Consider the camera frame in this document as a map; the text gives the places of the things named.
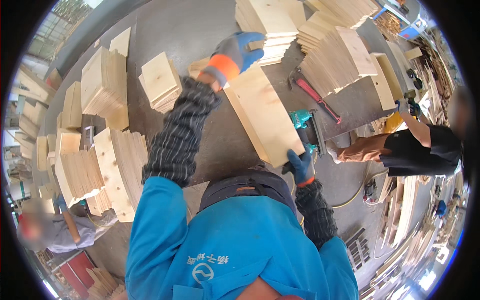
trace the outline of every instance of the blue sleeve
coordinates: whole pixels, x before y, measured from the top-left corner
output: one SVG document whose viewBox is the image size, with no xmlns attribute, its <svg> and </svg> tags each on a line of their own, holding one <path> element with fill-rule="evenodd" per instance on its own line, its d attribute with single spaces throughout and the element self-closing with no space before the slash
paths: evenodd
<svg viewBox="0 0 480 300">
<path fill-rule="evenodd" d="M 187 205 L 180 186 L 162 177 L 149 177 L 130 235 L 125 275 L 130 300 L 158 295 L 187 231 Z"/>
<path fill-rule="evenodd" d="M 319 250 L 331 299 L 358 299 L 359 287 L 347 256 L 347 247 L 339 237 L 333 237 Z"/>
</svg>

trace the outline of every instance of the brown pants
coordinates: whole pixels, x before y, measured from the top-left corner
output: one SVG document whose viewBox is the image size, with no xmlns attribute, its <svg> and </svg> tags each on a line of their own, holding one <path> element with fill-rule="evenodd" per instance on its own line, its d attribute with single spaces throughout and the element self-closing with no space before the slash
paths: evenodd
<svg viewBox="0 0 480 300">
<path fill-rule="evenodd" d="M 390 154 L 390 149 L 385 149 L 385 140 L 389 133 L 382 133 L 370 137 L 359 137 L 355 143 L 347 148 L 339 148 L 336 157 L 341 162 L 348 161 L 368 161 L 374 160 L 380 162 L 380 154 Z"/>
</svg>

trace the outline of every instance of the dark pants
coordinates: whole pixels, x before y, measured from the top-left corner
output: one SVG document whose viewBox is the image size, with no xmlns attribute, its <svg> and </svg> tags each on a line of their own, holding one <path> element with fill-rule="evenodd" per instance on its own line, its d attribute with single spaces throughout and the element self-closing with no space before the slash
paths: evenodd
<svg viewBox="0 0 480 300">
<path fill-rule="evenodd" d="M 247 170 L 235 177 L 211 181 L 202 196 L 199 211 L 237 196 L 267 196 L 290 207 L 295 217 L 297 216 L 287 183 L 274 173 L 258 170 Z"/>
</svg>

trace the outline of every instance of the shirt logo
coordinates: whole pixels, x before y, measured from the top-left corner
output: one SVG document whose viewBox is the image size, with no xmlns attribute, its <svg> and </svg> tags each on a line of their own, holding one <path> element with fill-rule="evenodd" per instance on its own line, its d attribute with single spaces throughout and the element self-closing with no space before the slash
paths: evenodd
<svg viewBox="0 0 480 300">
<path fill-rule="evenodd" d="M 213 278 L 213 270 L 206 263 L 199 263 L 198 265 L 195 266 L 195 268 L 193 268 L 192 276 L 193 276 L 193 279 L 195 279 L 196 282 L 200 283 L 202 281 L 201 279 L 203 279 L 203 280 L 205 278 L 206 278 L 206 280 L 212 279 Z"/>
</svg>

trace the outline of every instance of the person in gray shirt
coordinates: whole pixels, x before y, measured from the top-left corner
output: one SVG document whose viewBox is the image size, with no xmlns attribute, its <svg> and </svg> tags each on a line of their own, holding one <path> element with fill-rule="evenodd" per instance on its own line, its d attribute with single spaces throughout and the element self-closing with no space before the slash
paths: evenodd
<svg viewBox="0 0 480 300">
<path fill-rule="evenodd" d="M 96 226 L 88 217 L 70 214 L 63 195 L 53 196 L 61 210 L 60 215 L 49 218 L 42 213 L 23 213 L 17 227 L 17 237 L 27 249 L 39 251 L 49 249 L 54 253 L 65 253 L 92 246 L 106 229 L 117 222 L 117 216 L 107 212 Z"/>
</svg>

